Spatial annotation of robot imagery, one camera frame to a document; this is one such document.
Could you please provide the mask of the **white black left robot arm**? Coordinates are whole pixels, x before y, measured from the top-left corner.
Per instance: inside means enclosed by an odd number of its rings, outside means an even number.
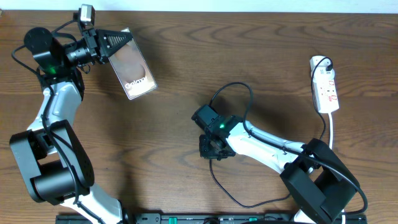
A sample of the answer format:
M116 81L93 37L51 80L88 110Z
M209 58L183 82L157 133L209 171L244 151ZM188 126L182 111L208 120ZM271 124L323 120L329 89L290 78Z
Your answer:
M91 161L72 125L84 97L82 75L132 40L128 32L86 29L82 38L64 36L60 29L36 27L24 37L38 63L43 103L34 122L11 136L9 145L30 197L78 212L92 223L135 223L122 203L95 183Z

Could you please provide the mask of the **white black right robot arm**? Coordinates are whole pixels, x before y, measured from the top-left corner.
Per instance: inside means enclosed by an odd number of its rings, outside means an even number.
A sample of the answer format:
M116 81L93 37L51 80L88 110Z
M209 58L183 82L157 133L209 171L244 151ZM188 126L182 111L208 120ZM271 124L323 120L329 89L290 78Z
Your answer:
M359 183L328 144L289 141L253 126L239 116L225 118L203 105L192 116L202 130L202 158L244 155L276 171L301 211L315 223L333 223L359 192Z

